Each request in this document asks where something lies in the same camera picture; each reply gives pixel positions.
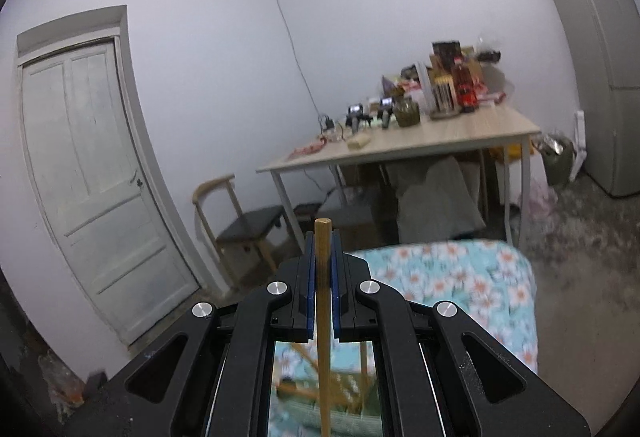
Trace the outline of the bamboo chopstick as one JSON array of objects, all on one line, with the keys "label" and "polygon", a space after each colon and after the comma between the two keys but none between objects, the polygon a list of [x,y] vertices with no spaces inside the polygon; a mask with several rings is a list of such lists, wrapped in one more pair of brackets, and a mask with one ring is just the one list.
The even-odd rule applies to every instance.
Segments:
[{"label": "bamboo chopstick", "polygon": [[319,362],[314,359],[308,345],[301,343],[288,343],[288,345],[303,359],[306,365],[309,365],[316,373],[319,373]]},{"label": "bamboo chopstick", "polygon": [[295,382],[281,382],[276,387],[277,397],[280,399],[306,399],[309,402],[318,400],[318,391],[313,389],[299,387]]},{"label": "bamboo chopstick", "polygon": [[331,257],[332,221],[314,222],[314,253],[317,275],[317,353],[319,362],[319,397],[321,436],[331,436]]}]

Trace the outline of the wooden chair black seat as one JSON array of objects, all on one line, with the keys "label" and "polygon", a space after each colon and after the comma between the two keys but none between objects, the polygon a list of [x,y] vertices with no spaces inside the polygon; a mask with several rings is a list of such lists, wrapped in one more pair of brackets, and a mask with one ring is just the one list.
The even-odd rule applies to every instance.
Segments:
[{"label": "wooden chair black seat", "polygon": [[[192,193],[192,204],[219,262],[232,279],[232,287],[237,289],[242,278],[235,272],[231,249],[254,251],[271,271],[276,271],[277,264],[268,243],[268,235],[273,229],[282,227],[284,208],[281,205],[272,205],[245,212],[233,188],[234,178],[235,175],[229,174],[199,184]],[[220,235],[215,235],[205,216],[203,205],[210,194],[219,190],[224,190],[229,195],[236,218]]]}]

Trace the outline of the green glass jar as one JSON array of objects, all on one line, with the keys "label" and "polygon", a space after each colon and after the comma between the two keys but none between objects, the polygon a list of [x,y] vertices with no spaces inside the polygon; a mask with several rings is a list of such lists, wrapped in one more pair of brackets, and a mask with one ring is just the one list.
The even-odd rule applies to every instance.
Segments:
[{"label": "green glass jar", "polygon": [[397,100],[393,106],[393,113],[400,128],[409,128],[421,122],[419,105],[409,97]]}]

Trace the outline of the floral blue quilt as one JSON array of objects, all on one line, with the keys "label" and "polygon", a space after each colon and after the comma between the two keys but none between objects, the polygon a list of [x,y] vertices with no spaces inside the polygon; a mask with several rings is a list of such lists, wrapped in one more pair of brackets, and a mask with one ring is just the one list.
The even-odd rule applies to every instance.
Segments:
[{"label": "floral blue quilt", "polygon": [[[370,275],[407,301],[431,306],[452,301],[538,372],[536,283],[529,261],[503,242],[472,240],[419,243],[350,252],[367,261]],[[332,370],[360,372],[358,343],[332,341]],[[317,379],[317,373],[287,343],[277,343],[273,382]],[[296,421],[272,391],[268,436],[320,436]]]}]

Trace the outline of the grey wooden desk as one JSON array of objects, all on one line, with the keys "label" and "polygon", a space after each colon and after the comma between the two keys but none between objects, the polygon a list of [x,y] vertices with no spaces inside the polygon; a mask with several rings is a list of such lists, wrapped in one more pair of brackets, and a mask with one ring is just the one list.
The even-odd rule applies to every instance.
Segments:
[{"label": "grey wooden desk", "polygon": [[521,214],[518,235],[514,235],[510,223],[510,189],[504,189],[504,230],[506,241],[524,251],[529,228],[530,197],[530,140],[541,129],[528,117],[509,105],[500,104],[492,108],[479,108],[469,114],[448,119],[424,119],[408,128],[373,128],[368,131],[371,140],[360,149],[349,149],[344,141],[328,143],[317,153],[296,158],[282,157],[257,171],[269,174],[276,186],[285,218],[293,231],[299,249],[305,248],[305,235],[299,227],[282,175],[290,171],[302,171],[315,167],[326,167],[335,180],[340,179],[337,168],[343,165],[382,163],[390,160],[427,155],[470,152],[490,148],[508,151],[511,144],[521,148]]}]

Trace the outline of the red bottle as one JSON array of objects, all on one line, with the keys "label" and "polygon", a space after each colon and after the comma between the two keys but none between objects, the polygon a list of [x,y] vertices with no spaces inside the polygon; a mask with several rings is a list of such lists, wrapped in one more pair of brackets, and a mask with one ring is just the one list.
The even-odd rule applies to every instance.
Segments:
[{"label": "red bottle", "polygon": [[473,77],[461,56],[454,59],[451,67],[454,89],[457,93],[458,105],[464,113],[472,113],[477,109],[477,97]]}]

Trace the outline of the yellow plastic bag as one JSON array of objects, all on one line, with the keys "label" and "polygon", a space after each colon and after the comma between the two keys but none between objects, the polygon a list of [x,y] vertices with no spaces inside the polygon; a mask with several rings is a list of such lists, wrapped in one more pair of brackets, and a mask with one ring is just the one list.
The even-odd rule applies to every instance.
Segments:
[{"label": "yellow plastic bag", "polygon": [[523,157],[523,149],[520,144],[511,143],[506,146],[496,146],[491,148],[489,153],[493,160],[503,164],[512,164],[516,160],[521,160]]}]

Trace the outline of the white panel door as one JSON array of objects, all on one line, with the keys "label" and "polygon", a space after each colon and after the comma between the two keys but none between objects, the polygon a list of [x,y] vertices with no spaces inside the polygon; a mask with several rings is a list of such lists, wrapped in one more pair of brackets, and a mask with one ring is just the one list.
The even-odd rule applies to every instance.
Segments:
[{"label": "white panel door", "polygon": [[30,167],[55,240],[93,306],[130,345],[198,283],[146,185],[114,45],[24,66],[22,101]]}]

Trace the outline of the silver refrigerator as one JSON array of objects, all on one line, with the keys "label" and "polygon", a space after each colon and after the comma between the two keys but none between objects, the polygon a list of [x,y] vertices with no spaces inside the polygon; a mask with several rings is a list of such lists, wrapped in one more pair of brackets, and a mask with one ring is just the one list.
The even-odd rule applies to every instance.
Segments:
[{"label": "silver refrigerator", "polygon": [[639,11],[634,0],[553,0],[584,113],[585,171],[608,194],[639,192]]}]

